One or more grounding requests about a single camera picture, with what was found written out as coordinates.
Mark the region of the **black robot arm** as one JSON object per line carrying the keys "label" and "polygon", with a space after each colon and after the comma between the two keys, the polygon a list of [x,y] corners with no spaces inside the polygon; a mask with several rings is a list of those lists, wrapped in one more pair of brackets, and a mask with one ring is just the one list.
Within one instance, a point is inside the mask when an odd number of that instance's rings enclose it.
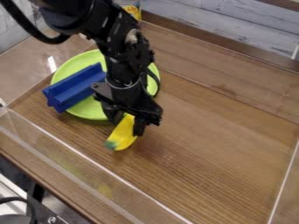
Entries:
{"label": "black robot arm", "polygon": [[91,85],[107,119],[134,116],[134,135],[158,125],[163,108],[147,91],[155,52],[138,20],[114,0],[35,0],[48,26],[60,34],[83,34],[95,41],[107,63],[103,82]]}

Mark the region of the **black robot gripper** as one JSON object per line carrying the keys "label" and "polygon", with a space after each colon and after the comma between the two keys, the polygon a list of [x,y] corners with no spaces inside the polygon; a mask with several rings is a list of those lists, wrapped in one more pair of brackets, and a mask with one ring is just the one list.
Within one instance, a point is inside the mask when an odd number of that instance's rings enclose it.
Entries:
{"label": "black robot gripper", "polygon": [[135,136],[140,137],[144,134],[148,125],[160,125],[163,108],[146,92],[140,82],[131,87],[115,87],[108,82],[95,82],[91,88],[94,99],[100,102],[103,112],[111,123],[119,125],[124,113],[135,116]]}

